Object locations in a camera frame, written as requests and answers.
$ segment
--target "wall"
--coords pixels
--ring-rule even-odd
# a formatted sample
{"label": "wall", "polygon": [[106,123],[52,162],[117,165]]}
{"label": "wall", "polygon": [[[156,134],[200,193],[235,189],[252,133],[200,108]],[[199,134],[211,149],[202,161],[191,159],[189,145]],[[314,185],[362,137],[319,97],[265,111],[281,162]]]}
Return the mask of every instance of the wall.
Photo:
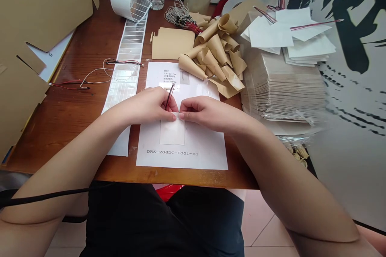
{"label": "wall", "polygon": [[337,52],[320,65],[329,128],[308,148],[318,178],[351,217],[386,232],[386,1],[287,3],[309,6],[318,22],[344,19],[327,31]]}

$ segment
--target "person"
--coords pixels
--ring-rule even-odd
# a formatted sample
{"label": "person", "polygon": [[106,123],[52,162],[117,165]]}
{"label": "person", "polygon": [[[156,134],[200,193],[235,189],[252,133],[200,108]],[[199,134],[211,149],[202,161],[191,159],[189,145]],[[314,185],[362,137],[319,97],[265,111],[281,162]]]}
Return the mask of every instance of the person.
{"label": "person", "polygon": [[[39,196],[92,182],[120,133],[132,124],[176,120],[168,93],[147,88],[98,117],[14,195]],[[230,135],[300,256],[380,256],[331,193],[267,128],[241,110],[199,96],[181,102],[180,118]],[[0,255],[44,256],[80,194],[5,207]],[[164,203],[151,184],[112,183],[88,194],[86,256],[244,256],[244,202],[226,189],[185,186]]]}

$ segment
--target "forearm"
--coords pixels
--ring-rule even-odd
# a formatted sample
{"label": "forearm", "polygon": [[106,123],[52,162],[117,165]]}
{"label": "forearm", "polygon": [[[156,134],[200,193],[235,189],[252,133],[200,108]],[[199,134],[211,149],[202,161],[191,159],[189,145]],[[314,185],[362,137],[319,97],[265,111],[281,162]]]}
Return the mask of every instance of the forearm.
{"label": "forearm", "polygon": [[264,199],[287,229],[318,240],[359,238],[331,193],[262,124],[251,119],[234,139]]}
{"label": "forearm", "polygon": [[[124,128],[106,112],[53,156],[17,191],[14,198],[88,187]],[[15,224],[37,224],[60,219],[78,196],[61,196],[5,208],[0,219]]]}

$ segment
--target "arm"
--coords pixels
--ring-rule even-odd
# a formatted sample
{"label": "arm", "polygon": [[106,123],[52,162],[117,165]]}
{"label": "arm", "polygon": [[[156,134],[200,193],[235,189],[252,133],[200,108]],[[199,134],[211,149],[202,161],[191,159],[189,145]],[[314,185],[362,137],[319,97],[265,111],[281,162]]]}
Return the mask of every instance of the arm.
{"label": "arm", "polygon": [[233,137],[301,255],[376,254],[331,193],[260,122],[208,97],[184,100],[180,117]]}
{"label": "arm", "polygon": [[[53,156],[15,194],[24,198],[86,188],[122,131],[132,124],[175,120],[178,111],[168,93],[158,88],[143,92],[114,106]],[[79,194],[5,208],[0,214],[1,256],[43,256],[57,227]]]}

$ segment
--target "hand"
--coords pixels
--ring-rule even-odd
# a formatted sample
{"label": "hand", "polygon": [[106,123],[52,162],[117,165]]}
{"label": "hand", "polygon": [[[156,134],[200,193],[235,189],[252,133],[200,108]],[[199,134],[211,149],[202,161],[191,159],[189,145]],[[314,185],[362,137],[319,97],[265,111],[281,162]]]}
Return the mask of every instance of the hand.
{"label": "hand", "polygon": [[107,112],[114,114],[114,118],[122,120],[125,126],[156,120],[175,121],[176,116],[172,112],[178,112],[177,103],[171,96],[168,102],[168,111],[166,111],[168,96],[169,92],[161,87],[146,88],[135,96],[113,106]]}
{"label": "hand", "polygon": [[208,96],[183,100],[180,112],[181,119],[222,133],[242,133],[257,122],[243,111]]}

